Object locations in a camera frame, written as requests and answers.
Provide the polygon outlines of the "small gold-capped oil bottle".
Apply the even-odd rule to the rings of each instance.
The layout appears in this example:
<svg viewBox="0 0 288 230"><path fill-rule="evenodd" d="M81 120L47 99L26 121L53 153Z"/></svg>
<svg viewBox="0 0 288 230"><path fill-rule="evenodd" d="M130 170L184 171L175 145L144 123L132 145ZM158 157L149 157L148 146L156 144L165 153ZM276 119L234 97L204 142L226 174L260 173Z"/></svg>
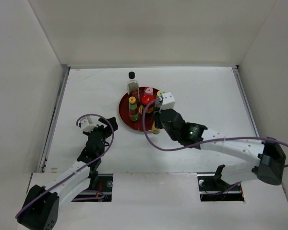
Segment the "small gold-capped oil bottle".
<svg viewBox="0 0 288 230"><path fill-rule="evenodd" d="M155 135L157 135L157 134L160 133L160 129L156 127L155 122L154 122L153 125L152 125L151 131L152 131L152 133L155 134Z"/></svg>

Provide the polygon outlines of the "yellow-capped spice shaker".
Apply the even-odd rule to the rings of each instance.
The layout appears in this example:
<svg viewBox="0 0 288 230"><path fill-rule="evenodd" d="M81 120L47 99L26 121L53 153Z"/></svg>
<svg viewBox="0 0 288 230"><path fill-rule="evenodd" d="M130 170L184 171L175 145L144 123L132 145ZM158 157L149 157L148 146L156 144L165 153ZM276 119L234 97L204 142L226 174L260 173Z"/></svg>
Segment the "yellow-capped spice shaker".
<svg viewBox="0 0 288 230"><path fill-rule="evenodd" d="M156 93L156 104L155 104L155 107L160 107L162 105L163 93L164 93L164 91L158 91Z"/></svg>

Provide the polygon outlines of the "red-lidded sauce jar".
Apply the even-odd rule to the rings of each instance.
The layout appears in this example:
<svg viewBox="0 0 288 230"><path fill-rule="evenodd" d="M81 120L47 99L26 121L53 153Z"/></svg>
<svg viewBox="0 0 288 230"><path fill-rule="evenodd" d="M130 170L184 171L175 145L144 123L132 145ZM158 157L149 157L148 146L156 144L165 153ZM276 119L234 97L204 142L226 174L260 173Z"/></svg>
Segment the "red-lidded sauce jar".
<svg viewBox="0 0 288 230"><path fill-rule="evenodd" d="M141 98L141 105L139 107L139 113L142 115L143 111L145 108L147 108L146 113L147 114L151 114L154 111L154 104L152 103L150 106L148 106L149 103L151 103L154 100L154 96L149 95L149 94L145 94L142 98Z"/></svg>

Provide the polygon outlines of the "green-labelled chili sauce bottle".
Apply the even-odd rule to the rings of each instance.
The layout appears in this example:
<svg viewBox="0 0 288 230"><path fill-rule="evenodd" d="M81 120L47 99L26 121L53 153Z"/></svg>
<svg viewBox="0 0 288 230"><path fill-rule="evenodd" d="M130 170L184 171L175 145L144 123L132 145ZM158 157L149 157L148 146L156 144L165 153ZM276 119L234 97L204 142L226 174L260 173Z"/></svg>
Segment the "green-labelled chili sauce bottle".
<svg viewBox="0 0 288 230"><path fill-rule="evenodd" d="M136 98L134 96L129 97L129 118L131 121L137 121L139 119L139 110L136 103Z"/></svg>

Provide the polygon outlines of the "pink-capped spice shaker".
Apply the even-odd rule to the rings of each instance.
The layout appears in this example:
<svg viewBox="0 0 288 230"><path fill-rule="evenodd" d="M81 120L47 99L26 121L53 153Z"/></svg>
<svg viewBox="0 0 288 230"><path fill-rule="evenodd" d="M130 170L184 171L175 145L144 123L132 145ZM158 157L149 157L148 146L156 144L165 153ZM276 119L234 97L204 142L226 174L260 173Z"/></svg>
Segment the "pink-capped spice shaker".
<svg viewBox="0 0 288 230"><path fill-rule="evenodd" d="M153 96L153 94L154 94L154 90L153 90L152 87L146 87L146 88L144 89L144 95L151 95L151 96Z"/></svg>

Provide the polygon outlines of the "tall black-capped sauce bottle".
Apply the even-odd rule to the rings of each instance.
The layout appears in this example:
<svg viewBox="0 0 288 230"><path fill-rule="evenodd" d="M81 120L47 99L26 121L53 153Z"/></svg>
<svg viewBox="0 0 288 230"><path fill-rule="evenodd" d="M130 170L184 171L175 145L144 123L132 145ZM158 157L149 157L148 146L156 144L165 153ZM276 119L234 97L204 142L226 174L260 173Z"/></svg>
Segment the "tall black-capped sauce bottle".
<svg viewBox="0 0 288 230"><path fill-rule="evenodd" d="M129 97L134 97L136 103L140 102L140 92L139 92L139 83L135 79L135 73L133 71L128 73L129 81L127 82L127 94Z"/></svg>

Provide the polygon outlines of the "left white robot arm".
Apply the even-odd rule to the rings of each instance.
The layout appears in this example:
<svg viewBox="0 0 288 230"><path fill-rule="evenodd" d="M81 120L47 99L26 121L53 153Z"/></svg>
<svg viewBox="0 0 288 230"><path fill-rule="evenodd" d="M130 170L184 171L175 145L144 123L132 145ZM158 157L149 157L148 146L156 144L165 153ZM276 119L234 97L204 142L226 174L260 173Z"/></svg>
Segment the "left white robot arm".
<svg viewBox="0 0 288 230"><path fill-rule="evenodd" d="M118 130L115 117L99 115L100 125L92 123L91 114L79 117L76 125L87 136L87 142L73 165L61 176L44 186L32 186L22 209L16 214L17 222L29 230L51 230L55 226L60 208L83 190L93 191L98 186L97 169L101 158L110 149L114 132Z"/></svg>

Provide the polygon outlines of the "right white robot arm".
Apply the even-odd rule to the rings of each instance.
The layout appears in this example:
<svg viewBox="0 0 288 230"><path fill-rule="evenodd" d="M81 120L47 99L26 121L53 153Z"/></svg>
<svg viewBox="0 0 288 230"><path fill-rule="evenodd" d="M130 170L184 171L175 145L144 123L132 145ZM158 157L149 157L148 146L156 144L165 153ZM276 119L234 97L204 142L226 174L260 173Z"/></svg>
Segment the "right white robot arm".
<svg viewBox="0 0 288 230"><path fill-rule="evenodd" d="M273 138L258 140L226 137L204 125L185 122L173 109L155 113L156 126L163 128L173 141L188 148L223 153L243 162L218 166L213 184L225 189L236 182L258 179L266 184L282 183L286 155Z"/></svg>

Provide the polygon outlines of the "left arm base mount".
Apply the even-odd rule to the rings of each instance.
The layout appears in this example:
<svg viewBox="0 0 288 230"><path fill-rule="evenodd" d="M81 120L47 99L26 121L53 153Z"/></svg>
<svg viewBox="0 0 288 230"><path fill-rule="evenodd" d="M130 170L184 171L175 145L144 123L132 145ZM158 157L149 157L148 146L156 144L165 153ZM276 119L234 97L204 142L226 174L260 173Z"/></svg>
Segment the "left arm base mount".
<svg viewBox="0 0 288 230"><path fill-rule="evenodd" d="M99 174L98 171L90 176L90 184L73 202L111 202L113 189L113 174Z"/></svg>

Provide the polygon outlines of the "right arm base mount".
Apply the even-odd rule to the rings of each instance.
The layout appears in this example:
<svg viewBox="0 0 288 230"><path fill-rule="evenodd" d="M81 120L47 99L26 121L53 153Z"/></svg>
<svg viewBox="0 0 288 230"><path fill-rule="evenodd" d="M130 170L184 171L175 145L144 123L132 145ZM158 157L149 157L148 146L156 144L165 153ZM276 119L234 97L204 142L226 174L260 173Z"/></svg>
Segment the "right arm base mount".
<svg viewBox="0 0 288 230"><path fill-rule="evenodd" d="M228 184L221 179L225 165L219 165L215 173L198 173L199 197L202 202L244 202L241 183Z"/></svg>

